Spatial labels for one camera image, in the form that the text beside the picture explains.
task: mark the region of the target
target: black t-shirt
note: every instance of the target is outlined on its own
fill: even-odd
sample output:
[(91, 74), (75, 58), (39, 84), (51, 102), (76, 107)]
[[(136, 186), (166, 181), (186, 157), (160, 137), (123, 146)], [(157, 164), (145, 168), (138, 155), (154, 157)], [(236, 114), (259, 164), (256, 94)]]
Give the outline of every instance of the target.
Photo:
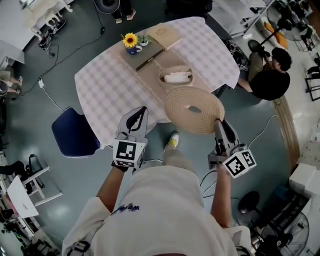
[(252, 94), (260, 99), (273, 101), (285, 94), (290, 76), (277, 70), (262, 70), (249, 82)]

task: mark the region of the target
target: small basket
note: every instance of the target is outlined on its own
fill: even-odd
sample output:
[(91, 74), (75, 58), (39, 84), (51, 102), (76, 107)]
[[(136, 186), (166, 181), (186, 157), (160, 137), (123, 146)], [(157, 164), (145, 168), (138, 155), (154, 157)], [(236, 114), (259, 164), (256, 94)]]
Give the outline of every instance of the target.
[[(168, 75), (172, 72), (190, 72), (191, 71), (191, 81), (190, 82), (184, 82), (184, 83), (167, 83), (164, 80), (164, 76)], [(158, 75), (158, 83), (161, 85), (166, 91), (170, 91), (174, 88), (183, 87), (183, 86), (193, 86), (193, 82), (195, 80), (194, 72), (193, 70), (187, 66), (187, 65), (179, 65), (179, 66), (172, 66), (168, 68), (164, 68), (160, 70)]]

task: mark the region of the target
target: blue mug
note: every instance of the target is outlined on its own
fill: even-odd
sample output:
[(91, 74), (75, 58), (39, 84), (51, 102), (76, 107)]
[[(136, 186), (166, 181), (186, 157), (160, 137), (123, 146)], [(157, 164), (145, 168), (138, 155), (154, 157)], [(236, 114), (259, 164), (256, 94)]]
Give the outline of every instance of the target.
[(125, 49), (126, 49), (126, 52), (132, 56), (142, 51), (142, 47), (139, 45), (136, 45), (133, 48), (125, 48)]

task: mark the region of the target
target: orange cushion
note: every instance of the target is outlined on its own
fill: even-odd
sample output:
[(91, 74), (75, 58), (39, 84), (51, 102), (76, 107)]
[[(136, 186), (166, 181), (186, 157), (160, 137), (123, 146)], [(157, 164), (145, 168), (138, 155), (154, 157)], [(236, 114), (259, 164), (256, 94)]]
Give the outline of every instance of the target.
[(265, 29), (269, 30), (271, 33), (275, 32), (274, 28), (268, 22), (264, 22), (264, 27)]
[(288, 49), (288, 42), (287, 39), (284, 37), (284, 34), (281, 32), (278, 32), (275, 34), (275, 38), (279, 45), (282, 45), (284, 48)]

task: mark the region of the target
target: man in black shirt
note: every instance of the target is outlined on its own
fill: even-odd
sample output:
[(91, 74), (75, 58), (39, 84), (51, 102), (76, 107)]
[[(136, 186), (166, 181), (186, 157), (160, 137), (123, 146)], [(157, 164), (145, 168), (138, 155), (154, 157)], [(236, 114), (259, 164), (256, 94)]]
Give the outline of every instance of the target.
[(250, 70), (248, 80), (239, 78), (238, 84), (254, 96), (272, 101), (285, 94), (290, 84), (290, 76), (286, 72), (292, 60), (284, 49), (272, 50), (272, 61), (266, 56), (270, 54), (264, 50), (254, 52), (250, 56)]

